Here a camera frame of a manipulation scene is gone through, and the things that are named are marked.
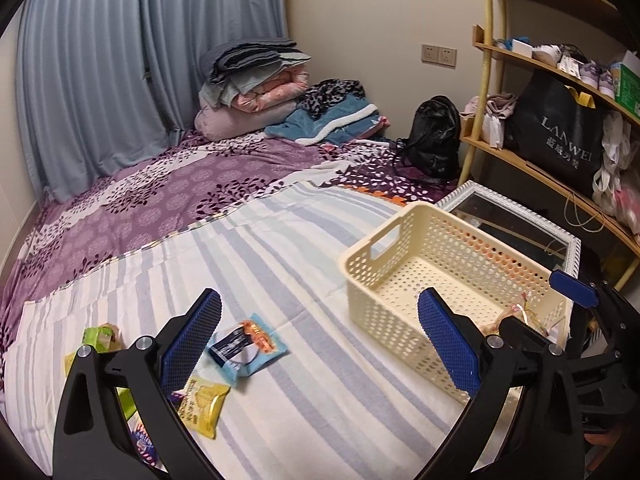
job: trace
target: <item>blue gripper pad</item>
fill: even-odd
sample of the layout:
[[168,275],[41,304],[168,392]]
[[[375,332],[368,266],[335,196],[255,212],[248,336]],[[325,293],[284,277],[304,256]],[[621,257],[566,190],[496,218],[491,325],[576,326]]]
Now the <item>blue gripper pad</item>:
[[162,356],[160,388],[166,396],[187,383],[222,317],[222,300],[212,289],[202,294],[182,331]]
[[562,272],[562,270],[554,270],[551,273],[549,286],[584,308],[593,308],[600,304],[598,295],[593,287],[585,285],[583,282]]
[[420,293],[418,320],[456,388],[473,397],[480,389],[478,356],[449,317],[449,307],[434,292],[430,287]]

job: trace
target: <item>plastic basket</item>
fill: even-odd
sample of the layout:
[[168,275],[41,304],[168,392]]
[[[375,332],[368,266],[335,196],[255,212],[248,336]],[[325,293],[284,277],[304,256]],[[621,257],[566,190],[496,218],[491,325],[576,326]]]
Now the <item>plastic basket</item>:
[[564,348],[572,302],[552,290],[549,271],[465,221],[414,202],[340,259],[351,319],[452,397],[457,390],[418,322],[417,298],[434,286],[457,314],[494,322],[524,290],[532,309]]

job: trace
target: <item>backpack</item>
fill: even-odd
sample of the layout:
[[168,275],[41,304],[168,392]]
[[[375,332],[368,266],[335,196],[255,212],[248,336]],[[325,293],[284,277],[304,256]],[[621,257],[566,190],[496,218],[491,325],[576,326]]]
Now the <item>backpack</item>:
[[410,164],[429,178],[411,179],[425,184],[445,184],[458,176],[458,149],[460,147],[460,115],[454,104],[443,95],[423,102],[415,112],[414,124],[408,139],[400,139],[393,160],[394,173],[398,173],[398,160]]

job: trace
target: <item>blue curtain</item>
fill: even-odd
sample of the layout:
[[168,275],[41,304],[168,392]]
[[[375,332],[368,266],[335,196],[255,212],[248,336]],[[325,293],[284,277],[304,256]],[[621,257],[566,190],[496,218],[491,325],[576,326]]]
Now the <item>blue curtain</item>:
[[287,34],[284,0],[142,0],[142,8],[154,94],[174,139],[193,127],[202,54],[231,40]]
[[169,146],[145,81],[140,0],[27,0],[18,37],[22,145],[59,201]]

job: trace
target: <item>yellow bag handle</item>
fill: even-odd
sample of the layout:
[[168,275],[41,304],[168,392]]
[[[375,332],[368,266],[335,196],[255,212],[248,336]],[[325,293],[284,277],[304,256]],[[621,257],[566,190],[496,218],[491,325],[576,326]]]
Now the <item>yellow bag handle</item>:
[[565,87],[569,91],[569,93],[574,97],[575,102],[577,102],[580,106],[584,106],[586,108],[596,107],[596,103],[591,94],[587,94],[587,92],[580,92],[578,94],[578,91],[574,87],[569,85],[565,85]]

